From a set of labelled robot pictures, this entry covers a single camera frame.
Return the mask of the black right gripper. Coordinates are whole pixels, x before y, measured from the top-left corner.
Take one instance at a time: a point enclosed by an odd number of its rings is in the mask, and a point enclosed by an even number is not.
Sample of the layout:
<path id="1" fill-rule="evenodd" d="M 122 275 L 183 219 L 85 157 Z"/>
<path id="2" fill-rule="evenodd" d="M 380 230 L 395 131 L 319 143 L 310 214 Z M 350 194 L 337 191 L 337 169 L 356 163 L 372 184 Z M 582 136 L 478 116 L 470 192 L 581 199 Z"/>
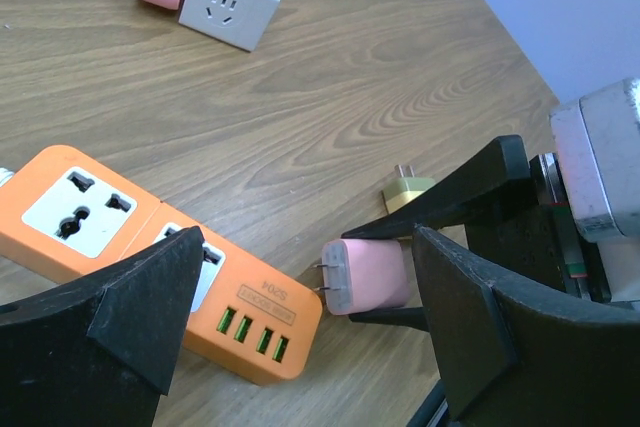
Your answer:
<path id="1" fill-rule="evenodd" d="M 529 165 L 518 135 L 498 136 L 446 178 L 405 206 L 344 232 L 343 239 L 410 236 L 419 226 L 462 225 L 462 247 L 494 264 L 573 297 L 611 299 L 598 248 L 578 233 L 551 154 Z M 428 332 L 422 307 L 348 315 L 351 322 Z M 449 415 L 439 381 L 411 418 L 414 426 L 462 426 Z"/>

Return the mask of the yellow green cube socket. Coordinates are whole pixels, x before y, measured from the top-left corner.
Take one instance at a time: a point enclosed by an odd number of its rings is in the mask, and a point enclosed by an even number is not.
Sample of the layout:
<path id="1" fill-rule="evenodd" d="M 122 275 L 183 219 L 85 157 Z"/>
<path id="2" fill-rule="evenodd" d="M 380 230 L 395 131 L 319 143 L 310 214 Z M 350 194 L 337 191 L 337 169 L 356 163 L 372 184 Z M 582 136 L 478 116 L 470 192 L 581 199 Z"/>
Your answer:
<path id="1" fill-rule="evenodd" d="M 388 214 L 404 207 L 436 184 L 429 177 L 417 177 L 411 165 L 396 165 L 395 178 L 382 189 Z"/>

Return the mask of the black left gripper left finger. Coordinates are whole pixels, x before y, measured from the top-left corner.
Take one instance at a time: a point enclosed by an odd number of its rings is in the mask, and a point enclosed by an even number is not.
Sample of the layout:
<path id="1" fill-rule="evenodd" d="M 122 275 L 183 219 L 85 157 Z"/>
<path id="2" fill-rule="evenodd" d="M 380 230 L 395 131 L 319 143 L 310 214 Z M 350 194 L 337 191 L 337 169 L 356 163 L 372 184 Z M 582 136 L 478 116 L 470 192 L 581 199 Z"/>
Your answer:
<path id="1" fill-rule="evenodd" d="M 4 426 L 150 426 L 203 261 L 197 227 L 1 308 Z"/>

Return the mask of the orange power strip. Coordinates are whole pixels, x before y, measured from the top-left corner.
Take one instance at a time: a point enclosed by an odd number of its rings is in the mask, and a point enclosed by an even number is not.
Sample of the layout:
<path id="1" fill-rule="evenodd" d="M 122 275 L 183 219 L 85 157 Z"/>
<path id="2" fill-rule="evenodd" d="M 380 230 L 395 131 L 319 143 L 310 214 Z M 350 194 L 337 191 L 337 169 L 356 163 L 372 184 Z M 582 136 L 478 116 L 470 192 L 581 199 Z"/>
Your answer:
<path id="1" fill-rule="evenodd" d="M 303 372 L 322 313 L 308 287 L 68 145 L 2 171 L 1 253 L 59 284 L 170 264 L 158 282 L 192 299 L 184 346 L 257 385 Z"/>

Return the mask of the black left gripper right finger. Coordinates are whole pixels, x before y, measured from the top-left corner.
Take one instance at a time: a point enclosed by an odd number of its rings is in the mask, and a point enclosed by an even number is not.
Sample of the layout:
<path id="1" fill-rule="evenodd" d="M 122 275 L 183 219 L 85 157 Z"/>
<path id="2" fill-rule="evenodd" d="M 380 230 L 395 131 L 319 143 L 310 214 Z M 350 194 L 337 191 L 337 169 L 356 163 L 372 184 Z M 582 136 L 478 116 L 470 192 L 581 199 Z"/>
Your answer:
<path id="1" fill-rule="evenodd" d="M 638 424 L 636 311 L 549 288 L 427 227 L 413 257 L 453 422 Z"/>

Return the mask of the pink cube socket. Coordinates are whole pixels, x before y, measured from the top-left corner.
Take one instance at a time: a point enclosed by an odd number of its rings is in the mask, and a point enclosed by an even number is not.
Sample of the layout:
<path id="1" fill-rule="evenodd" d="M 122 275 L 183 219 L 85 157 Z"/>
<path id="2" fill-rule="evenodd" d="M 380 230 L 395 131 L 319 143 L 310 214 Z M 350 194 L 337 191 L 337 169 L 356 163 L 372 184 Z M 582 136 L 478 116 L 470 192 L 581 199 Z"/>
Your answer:
<path id="1" fill-rule="evenodd" d="M 410 298 L 402 247 L 397 240 L 332 240 L 322 249 L 320 267 L 320 290 L 335 316 L 398 308 Z"/>

